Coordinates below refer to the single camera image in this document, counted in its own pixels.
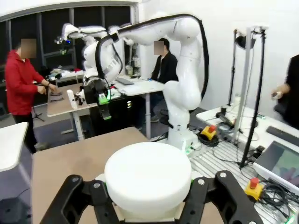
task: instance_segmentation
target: wall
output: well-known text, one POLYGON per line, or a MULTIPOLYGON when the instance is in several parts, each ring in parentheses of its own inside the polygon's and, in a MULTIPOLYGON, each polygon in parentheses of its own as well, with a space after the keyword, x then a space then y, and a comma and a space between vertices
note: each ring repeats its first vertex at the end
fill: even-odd
MULTIPOLYGON (((156 12, 168 14, 190 13, 203 21, 210 55, 210 79, 206 95, 200 105, 213 109, 228 100, 233 52, 233 30, 245 32, 249 25, 267 24, 265 67, 260 112, 272 117, 273 88, 284 82, 289 59, 299 54, 299 1, 298 0, 150 0, 139 4, 140 20, 150 19, 156 12)), ((260 39, 257 38, 254 64, 247 106, 253 108, 256 97, 260 65, 260 39)), ((152 47, 143 47, 142 73, 150 75, 156 58, 152 47)), ((171 51, 178 56, 180 45, 171 42, 171 51)), ((235 93, 241 91, 245 54, 237 49, 235 93)))
MULTIPOLYGON (((35 7, 49 6, 61 3, 91 2, 92 0, 0 0, 0 17, 35 7)), ((104 0, 104 2, 139 2, 139 0, 104 0)))

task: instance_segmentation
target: white shirt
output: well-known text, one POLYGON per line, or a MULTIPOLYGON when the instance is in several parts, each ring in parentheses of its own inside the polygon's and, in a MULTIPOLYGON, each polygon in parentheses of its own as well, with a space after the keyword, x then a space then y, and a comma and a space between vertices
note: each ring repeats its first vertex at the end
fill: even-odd
POLYGON ((158 78, 157 79, 159 79, 159 77, 160 77, 160 75, 161 75, 161 65, 162 65, 162 59, 164 58, 164 56, 162 56, 161 57, 161 61, 160 61, 160 69, 159 69, 159 74, 158 74, 158 78))

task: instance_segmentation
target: white lid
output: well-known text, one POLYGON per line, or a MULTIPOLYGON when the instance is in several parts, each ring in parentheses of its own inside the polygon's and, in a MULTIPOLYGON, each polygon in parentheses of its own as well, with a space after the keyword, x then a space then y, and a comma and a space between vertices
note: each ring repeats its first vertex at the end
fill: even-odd
POLYGON ((178 206, 190 190, 191 172, 182 151, 156 142, 124 147, 105 165, 112 201, 141 218, 159 217, 178 206))

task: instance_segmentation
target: man in red jacket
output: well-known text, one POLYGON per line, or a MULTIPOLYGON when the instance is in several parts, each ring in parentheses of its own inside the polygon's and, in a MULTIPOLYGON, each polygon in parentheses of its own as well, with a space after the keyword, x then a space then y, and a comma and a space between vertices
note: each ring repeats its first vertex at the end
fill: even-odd
POLYGON ((31 108, 34 95, 46 94, 44 86, 48 86, 52 91, 57 90, 55 85, 50 84, 33 68, 29 58, 35 56, 36 39, 23 38, 17 48, 9 53, 5 66, 8 110, 16 123, 28 122, 24 143, 32 154, 36 149, 44 147, 41 143, 37 143, 33 131, 31 108), (34 85, 33 81, 43 86, 34 85))

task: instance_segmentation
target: black lamp head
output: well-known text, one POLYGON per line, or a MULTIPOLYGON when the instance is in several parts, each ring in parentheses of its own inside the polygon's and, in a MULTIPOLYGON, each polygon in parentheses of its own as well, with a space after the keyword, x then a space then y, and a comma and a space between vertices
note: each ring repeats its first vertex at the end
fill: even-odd
MULTIPOLYGON (((246 37, 245 36, 238 36, 236 39, 235 39, 235 43, 243 48, 243 49, 246 49, 246 37)), ((256 43, 256 40, 254 38, 251 39, 251 46, 250 46, 250 49, 253 49, 254 47, 254 44, 256 43)))

